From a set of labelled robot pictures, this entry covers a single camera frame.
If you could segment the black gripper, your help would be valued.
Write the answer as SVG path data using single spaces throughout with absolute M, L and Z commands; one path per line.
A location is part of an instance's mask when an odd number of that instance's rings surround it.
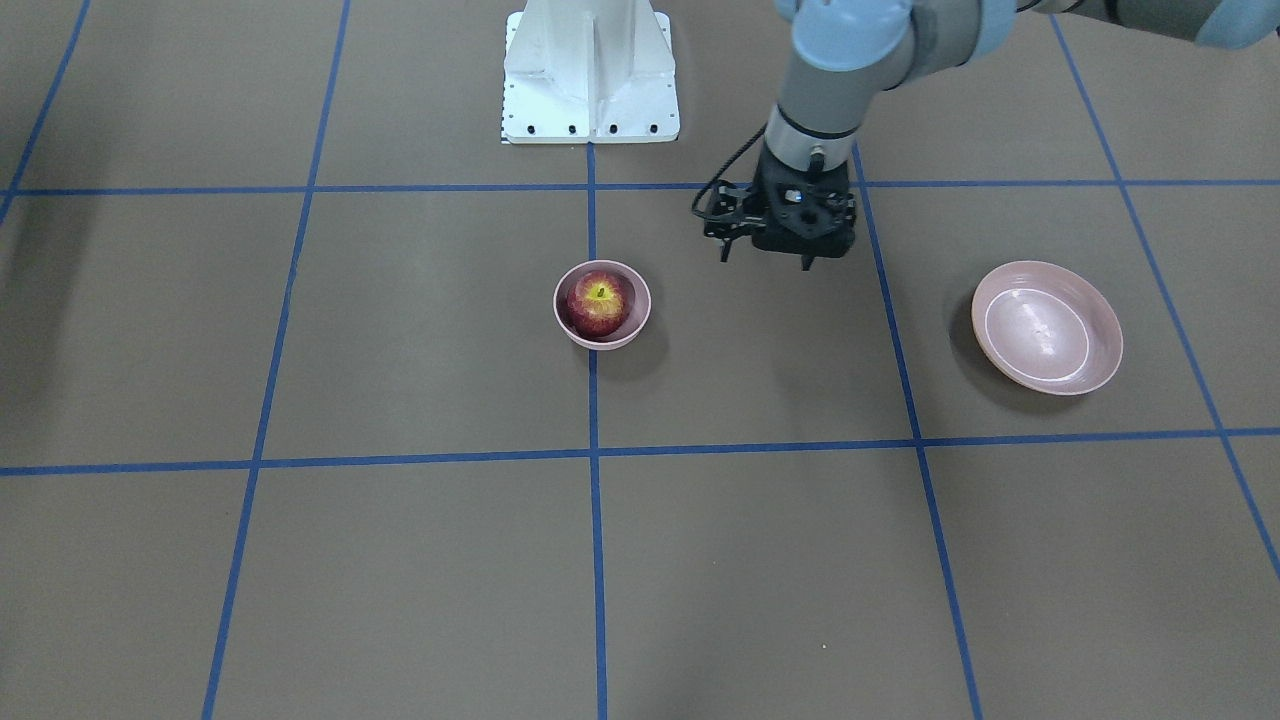
M 714 240 L 719 263 L 728 263 L 737 240 L 756 231 L 750 213 L 759 196 L 762 213 L 781 227 L 826 227 L 829 222 L 820 186 L 826 152 L 801 149 L 800 167 L 787 164 L 768 143 L 760 151 L 753 184 L 705 184 L 701 188 L 701 232 Z

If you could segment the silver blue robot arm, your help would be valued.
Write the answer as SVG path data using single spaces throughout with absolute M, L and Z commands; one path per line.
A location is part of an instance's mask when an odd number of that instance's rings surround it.
M 1240 50 L 1277 31 L 1275 1 L 780 1 L 791 55 L 751 182 L 717 172 L 691 214 L 719 260 L 748 238 L 803 269 L 855 243 L 852 155 L 878 94 L 995 51 L 1025 13 L 1079 15 L 1202 47 Z

